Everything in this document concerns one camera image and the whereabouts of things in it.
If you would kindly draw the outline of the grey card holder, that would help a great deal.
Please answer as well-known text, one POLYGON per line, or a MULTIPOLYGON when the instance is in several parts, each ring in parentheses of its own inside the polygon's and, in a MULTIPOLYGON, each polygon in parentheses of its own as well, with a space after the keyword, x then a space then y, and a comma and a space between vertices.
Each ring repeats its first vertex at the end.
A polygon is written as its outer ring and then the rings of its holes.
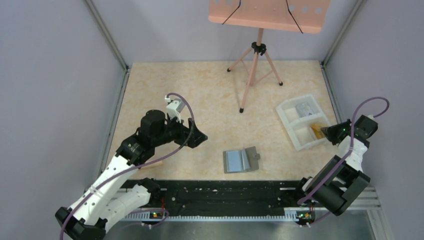
POLYGON ((259 169, 261 155, 255 146, 241 150, 223 152, 223 170, 225 174, 247 173, 259 169))

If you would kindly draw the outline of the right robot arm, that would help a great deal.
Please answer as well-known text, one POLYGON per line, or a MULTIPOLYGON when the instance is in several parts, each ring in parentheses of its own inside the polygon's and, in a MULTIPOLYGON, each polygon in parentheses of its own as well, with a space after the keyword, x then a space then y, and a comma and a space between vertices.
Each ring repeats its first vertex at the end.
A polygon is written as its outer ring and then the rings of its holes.
POLYGON ((362 161, 370 146, 368 139, 378 130, 378 123, 372 117, 361 115, 355 123, 348 119, 320 130, 337 146, 338 154, 314 178, 306 179, 303 186, 293 192, 293 200, 299 206, 307 206, 314 200, 339 216, 370 183, 362 161))

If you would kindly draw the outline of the gold credit card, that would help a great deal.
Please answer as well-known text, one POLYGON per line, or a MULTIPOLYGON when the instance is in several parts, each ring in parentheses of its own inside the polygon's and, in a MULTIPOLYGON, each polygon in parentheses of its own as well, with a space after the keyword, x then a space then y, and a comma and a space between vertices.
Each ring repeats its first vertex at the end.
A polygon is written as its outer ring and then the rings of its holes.
POLYGON ((322 128, 326 128, 326 127, 327 126, 322 123, 312 123, 310 125, 310 128, 312 129, 317 140, 323 139, 326 137, 325 133, 322 130, 322 128))

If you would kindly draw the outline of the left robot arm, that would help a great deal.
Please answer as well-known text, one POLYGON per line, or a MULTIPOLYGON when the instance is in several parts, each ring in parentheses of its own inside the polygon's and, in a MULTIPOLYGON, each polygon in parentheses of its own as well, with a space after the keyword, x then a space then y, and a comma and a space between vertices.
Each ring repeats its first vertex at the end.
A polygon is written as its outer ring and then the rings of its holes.
POLYGON ((142 206, 154 207, 160 202, 160 186, 144 178, 127 193, 114 198, 122 185, 140 168, 150 164, 156 147, 174 142, 178 150, 196 148, 208 140, 192 118, 184 126, 160 110, 149 110, 140 120, 136 132, 122 141, 108 166, 69 207, 60 207, 55 218, 61 226, 59 238, 102 240, 125 216, 142 206))

